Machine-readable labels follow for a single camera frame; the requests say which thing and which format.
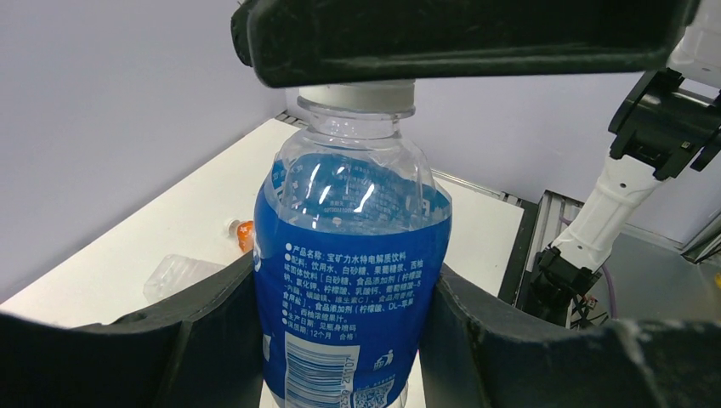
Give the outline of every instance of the bottle neck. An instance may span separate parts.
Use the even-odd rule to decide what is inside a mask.
[[[310,112],[311,132],[341,139],[399,138],[400,119],[413,114],[413,110],[394,113],[337,110],[303,98],[298,98],[298,104]]]

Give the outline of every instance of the white bottle cap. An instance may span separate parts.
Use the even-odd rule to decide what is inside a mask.
[[[348,111],[402,112],[413,109],[414,80],[341,83],[302,87],[301,98]]]

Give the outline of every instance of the transparent plastic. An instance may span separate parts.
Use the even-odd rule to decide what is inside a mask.
[[[263,187],[265,199],[281,220],[333,234],[392,235],[420,230],[451,216],[451,198],[436,185],[425,155],[400,135],[399,121],[411,116],[412,108],[365,113],[303,98],[298,98],[298,104],[311,113],[309,126],[283,145]],[[359,177],[359,162],[382,171]],[[274,180],[279,169],[284,179]],[[388,177],[391,173],[399,177]],[[448,204],[431,208],[438,194]],[[274,396],[282,408],[283,399]],[[406,396],[407,385],[386,406],[401,408]]]
[[[224,266],[218,263],[168,255],[157,266],[143,287],[145,299],[157,303],[218,273]]]

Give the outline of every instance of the barcode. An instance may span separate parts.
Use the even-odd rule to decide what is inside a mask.
[[[361,346],[326,346],[286,332],[286,408],[351,408]]]

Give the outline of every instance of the white wall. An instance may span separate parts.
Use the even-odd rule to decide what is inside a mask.
[[[417,113],[401,128],[439,170],[533,202],[544,190],[585,201],[614,138],[610,119],[639,77],[422,80]],[[296,96],[288,92],[289,105]],[[721,157],[703,173],[685,171],[654,193],[632,224],[689,240],[721,208],[719,175]]]
[[[0,2],[0,301],[283,111],[237,7]]]

